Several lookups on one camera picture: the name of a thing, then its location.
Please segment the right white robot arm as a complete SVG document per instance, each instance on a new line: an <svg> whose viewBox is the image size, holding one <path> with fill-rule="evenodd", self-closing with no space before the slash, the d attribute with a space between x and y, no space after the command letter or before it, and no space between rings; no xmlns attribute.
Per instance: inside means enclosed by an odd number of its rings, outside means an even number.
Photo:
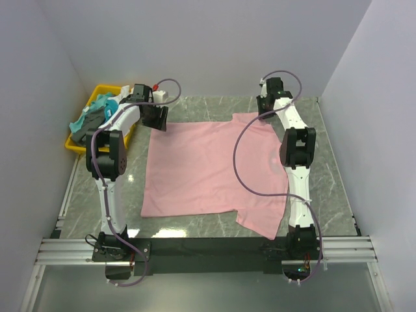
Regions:
<svg viewBox="0 0 416 312"><path fill-rule="evenodd" d="M293 96L284 90L279 77L263 78L261 93L257 96L259 114L277 114L285 130L279 159L289 180L290 218L286 254L300 259L308 251L307 241L316 239L311 203L309 175L315 156L316 130L307 126L293 104Z"/></svg>

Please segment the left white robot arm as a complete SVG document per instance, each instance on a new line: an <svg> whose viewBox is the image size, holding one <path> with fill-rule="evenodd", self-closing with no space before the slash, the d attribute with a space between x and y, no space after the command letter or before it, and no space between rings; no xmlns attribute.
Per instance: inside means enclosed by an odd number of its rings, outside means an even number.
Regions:
<svg viewBox="0 0 416 312"><path fill-rule="evenodd" d="M96 182L101 206L99 241L110 241L107 253L123 261L130 252L127 223L121 204L122 176L127 169L125 137L137 122L156 130L166 130L168 101L159 90L161 80L153 86L124 86L110 100L116 108L105 113L107 119L86 132L86 169Z"/></svg>

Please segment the pink t shirt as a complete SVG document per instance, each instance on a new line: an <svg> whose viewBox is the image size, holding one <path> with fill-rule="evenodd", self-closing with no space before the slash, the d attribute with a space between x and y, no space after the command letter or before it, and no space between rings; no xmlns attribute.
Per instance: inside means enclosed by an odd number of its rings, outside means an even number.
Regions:
<svg viewBox="0 0 416 312"><path fill-rule="evenodd" d="M237 212L237 222L273 239L288 180L280 140L252 113L225 122L169 123L152 130L141 215L167 217Z"/></svg>

